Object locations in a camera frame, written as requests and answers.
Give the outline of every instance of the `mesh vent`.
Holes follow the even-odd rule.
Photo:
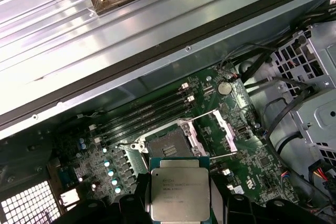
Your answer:
[[[60,216],[48,182],[43,182],[1,202],[7,221],[3,224],[52,223]]]
[[[281,47],[275,52],[275,63],[283,78],[305,82],[324,75],[314,49],[304,35]],[[299,88],[287,84],[288,90],[296,97]]]
[[[317,143],[317,145],[324,161],[336,167],[336,152],[328,148],[327,143]]]

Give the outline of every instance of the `blue capacitor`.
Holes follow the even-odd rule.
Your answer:
[[[119,178],[114,178],[114,179],[111,181],[112,185],[114,185],[114,186],[116,186],[118,182],[119,182]]]
[[[106,161],[104,162],[104,166],[105,166],[105,167],[109,167],[110,164],[111,164],[111,161],[109,161],[109,160],[106,160]]]
[[[107,173],[110,177],[112,177],[114,175],[114,170],[109,170],[109,172]]]
[[[115,192],[116,194],[119,194],[119,193],[121,193],[121,189],[122,189],[122,187],[121,187],[121,186],[118,186],[118,187],[116,187],[116,188],[114,189],[114,192]]]

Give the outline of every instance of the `motherboard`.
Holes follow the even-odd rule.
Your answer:
[[[251,100],[233,65],[214,65],[148,95],[92,116],[89,125],[56,134],[65,188],[112,203],[136,188],[150,157],[209,156],[210,174],[225,176],[233,194],[263,205],[295,202],[281,165],[264,144]]]

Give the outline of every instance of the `capacitor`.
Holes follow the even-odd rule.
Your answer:
[[[232,92],[232,86],[230,83],[222,81],[218,86],[217,86],[217,92],[220,95],[228,95]]]
[[[119,194],[119,193],[121,193],[121,189],[122,189],[122,187],[121,187],[121,186],[118,186],[118,187],[116,187],[116,188],[114,189],[114,192],[115,192],[116,194]]]
[[[119,178],[114,178],[114,179],[111,181],[112,185],[114,185],[114,186],[116,186],[118,182],[119,182]]]
[[[112,177],[114,175],[114,170],[109,170],[109,172],[107,173],[110,177]]]
[[[109,167],[110,164],[111,164],[111,161],[110,161],[110,160],[106,160],[106,161],[104,162],[104,166],[105,166],[105,167]]]

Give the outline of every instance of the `green circuit board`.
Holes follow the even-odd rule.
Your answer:
[[[72,186],[78,183],[79,177],[86,177],[82,183],[86,186],[82,186],[81,190],[85,197],[108,198],[112,202],[116,196],[116,185],[111,183],[113,177],[107,175],[109,170],[113,170],[114,177],[119,178],[121,193],[134,190],[135,184],[133,179],[129,180],[130,177],[136,178],[138,173],[148,172],[144,162],[147,154],[142,155],[131,148],[139,136],[177,119],[192,119],[218,110],[234,131],[238,153],[213,160],[213,172],[229,169],[226,179],[232,193],[244,194],[261,205],[272,198],[284,198],[280,187],[280,164],[263,143],[264,131],[258,127],[257,114],[243,83],[240,79],[233,79],[228,71],[235,72],[235,69],[232,65],[227,65],[225,71],[211,66],[92,118],[90,127],[77,127],[67,135],[59,135],[55,139],[55,147],[68,157],[67,167],[73,167],[75,171],[75,176],[63,175],[67,178],[63,179],[64,183]],[[226,89],[219,90],[221,83],[226,83]],[[226,132],[212,113],[194,120],[193,125],[197,139],[210,157],[230,153]],[[165,137],[176,130],[176,127],[166,128],[148,136],[146,141]],[[78,142],[80,138],[84,140],[85,149]],[[105,161],[111,162],[107,168]],[[91,190],[90,185],[95,182],[99,188]],[[285,180],[284,191],[287,198],[297,201],[288,180]]]

